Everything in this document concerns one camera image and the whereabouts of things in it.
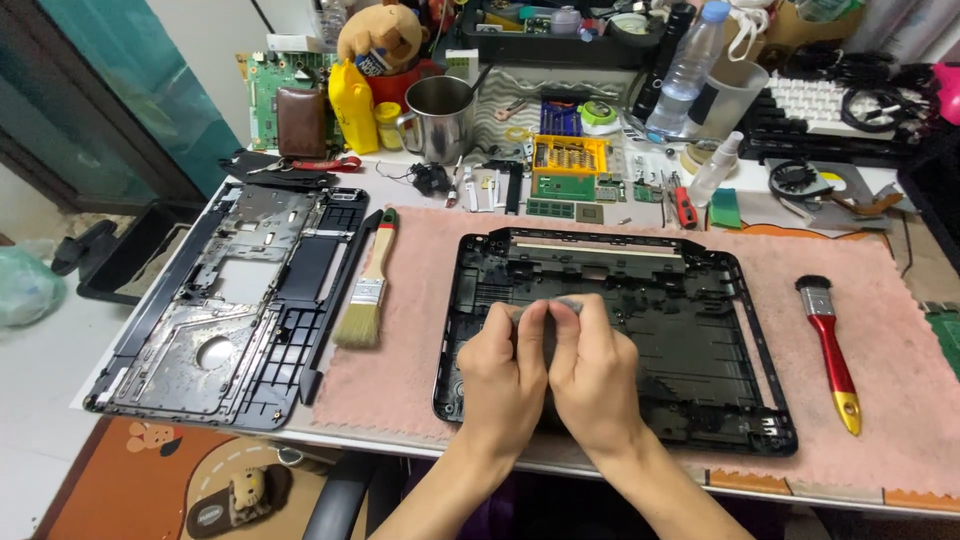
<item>spray bottle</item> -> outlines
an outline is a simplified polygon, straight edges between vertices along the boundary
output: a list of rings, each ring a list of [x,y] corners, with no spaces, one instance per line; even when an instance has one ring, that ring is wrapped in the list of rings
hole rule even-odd
[[[713,197],[713,192],[730,174],[730,170],[738,160],[736,149],[740,146],[741,140],[743,140],[742,133],[731,133],[713,156],[697,170],[697,174],[693,176],[693,183],[686,189],[686,195],[694,207],[699,209],[705,207]]]

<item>screwdriver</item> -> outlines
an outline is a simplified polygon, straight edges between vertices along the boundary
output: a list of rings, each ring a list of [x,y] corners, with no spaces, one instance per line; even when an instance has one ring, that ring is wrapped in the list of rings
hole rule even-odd
[[[833,310],[833,302],[830,300],[830,280],[823,276],[803,276],[795,285],[804,300],[806,319],[820,336],[833,406],[837,409],[847,431],[857,436],[860,434],[862,422],[860,402],[856,397],[856,388],[853,387],[847,361],[843,358],[840,343],[834,331],[837,317]]]
[[[671,176],[667,180],[663,171],[660,171],[660,178],[668,188],[667,194],[670,196],[670,203],[677,209],[680,226],[689,231],[696,229],[697,209],[690,203],[690,198],[686,195],[686,188],[680,184],[680,179]]]

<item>white box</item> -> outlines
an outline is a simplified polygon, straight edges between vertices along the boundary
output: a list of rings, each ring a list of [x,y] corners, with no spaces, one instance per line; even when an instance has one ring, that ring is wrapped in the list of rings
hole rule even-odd
[[[275,53],[323,52],[315,38],[300,34],[267,34],[267,47]]]

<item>yellow bag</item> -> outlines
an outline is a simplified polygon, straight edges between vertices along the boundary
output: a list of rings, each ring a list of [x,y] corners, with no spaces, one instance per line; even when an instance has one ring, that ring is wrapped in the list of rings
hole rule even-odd
[[[373,120],[373,93],[352,62],[333,64],[326,95],[337,115],[347,146],[357,154],[379,150],[376,121]]]

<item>stuffed toy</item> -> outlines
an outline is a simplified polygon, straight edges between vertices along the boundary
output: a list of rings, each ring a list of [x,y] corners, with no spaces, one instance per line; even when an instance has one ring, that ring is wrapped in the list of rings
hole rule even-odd
[[[337,38],[340,62],[356,62],[366,76],[396,75],[411,67],[430,32],[410,8],[382,0],[348,19]]]

